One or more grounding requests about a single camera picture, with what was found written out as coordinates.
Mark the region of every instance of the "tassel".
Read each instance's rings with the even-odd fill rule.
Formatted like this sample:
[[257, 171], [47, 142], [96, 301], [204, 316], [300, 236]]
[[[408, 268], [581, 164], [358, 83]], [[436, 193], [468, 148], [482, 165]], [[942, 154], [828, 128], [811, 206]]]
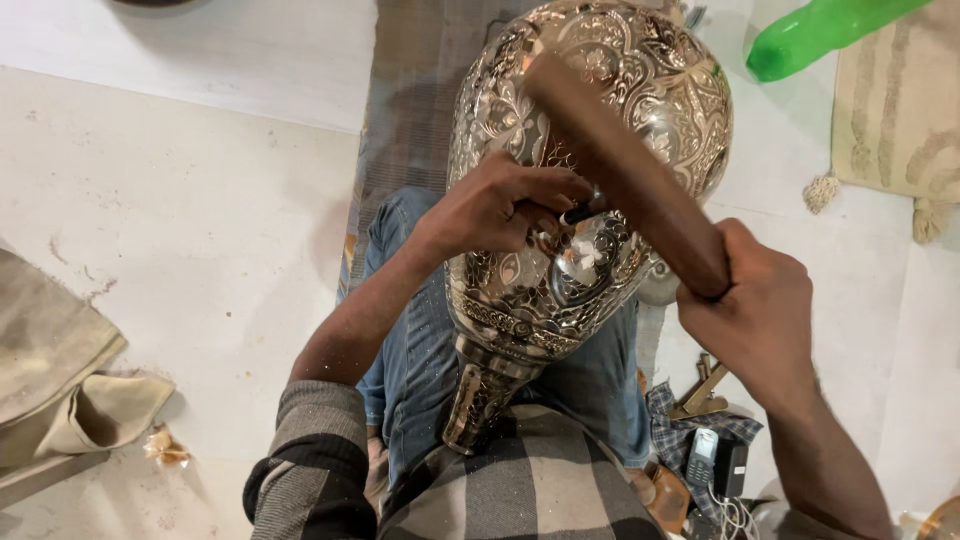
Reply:
[[947, 230], [951, 203], [929, 199], [913, 200], [913, 239], [925, 244]]
[[833, 197], [836, 197], [839, 187], [840, 181], [829, 174], [814, 178], [813, 182], [804, 188], [804, 202], [807, 209], [814, 214], [820, 213], [820, 210], [824, 209]]

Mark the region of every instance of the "man's left hand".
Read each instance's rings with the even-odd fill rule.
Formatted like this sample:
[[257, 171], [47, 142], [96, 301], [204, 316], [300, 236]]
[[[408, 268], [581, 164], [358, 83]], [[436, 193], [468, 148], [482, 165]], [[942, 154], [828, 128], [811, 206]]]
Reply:
[[497, 150], [447, 191], [414, 235], [439, 261], [470, 251], [516, 253], [531, 228], [554, 233], [557, 214], [592, 198], [590, 184], [570, 169], [524, 167]]

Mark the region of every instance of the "charger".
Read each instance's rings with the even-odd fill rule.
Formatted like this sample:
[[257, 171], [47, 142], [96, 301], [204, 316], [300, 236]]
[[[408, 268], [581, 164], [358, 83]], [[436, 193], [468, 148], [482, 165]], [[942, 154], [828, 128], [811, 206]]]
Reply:
[[713, 465], [713, 487], [717, 497], [732, 499], [743, 493], [750, 447], [732, 439], [720, 439]]

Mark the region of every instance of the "metal vase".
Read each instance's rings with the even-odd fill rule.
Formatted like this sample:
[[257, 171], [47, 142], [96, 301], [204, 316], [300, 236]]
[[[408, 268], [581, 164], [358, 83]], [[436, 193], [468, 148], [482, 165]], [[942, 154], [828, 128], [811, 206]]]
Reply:
[[[644, 137], [691, 198], [717, 186], [732, 138], [723, 70], [707, 48], [658, 12], [622, 0], [560, 0], [504, 27], [470, 69], [457, 100], [447, 188], [497, 148], [531, 166], [578, 168], [550, 121], [523, 95], [524, 66], [560, 52]], [[461, 377], [443, 440], [463, 454], [523, 384], [593, 335], [633, 293], [670, 298], [676, 280], [618, 211], [520, 253], [472, 252], [445, 266]]]

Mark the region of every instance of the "tiled floor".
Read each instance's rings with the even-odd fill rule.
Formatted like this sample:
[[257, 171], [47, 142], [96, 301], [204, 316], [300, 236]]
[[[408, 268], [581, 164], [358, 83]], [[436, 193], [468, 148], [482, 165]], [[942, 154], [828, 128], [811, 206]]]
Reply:
[[[707, 210], [808, 266], [828, 398], [891, 509], [930, 510], [960, 492], [960, 219], [920, 247], [901, 197], [845, 186], [824, 214], [806, 211], [800, 190], [828, 169], [835, 58], [768, 86], [742, 68], [756, 29], [798, 3], [709, 5], [701, 36], [727, 67], [736, 119]], [[0, 535], [242, 537], [240, 485], [294, 354], [333, 306], [372, 1], [0, 9], [16, 15], [0, 19], [0, 64], [75, 80], [0, 69], [0, 246], [79, 295], [117, 280], [94, 301], [131, 341], [114, 367], [178, 384], [161, 419], [195, 456], [159, 471], [126, 449], [0, 512]], [[699, 352], [671, 307], [655, 382], [685, 392]], [[764, 420], [733, 377], [718, 392]], [[776, 476], [764, 430], [747, 494], [777, 492]]]

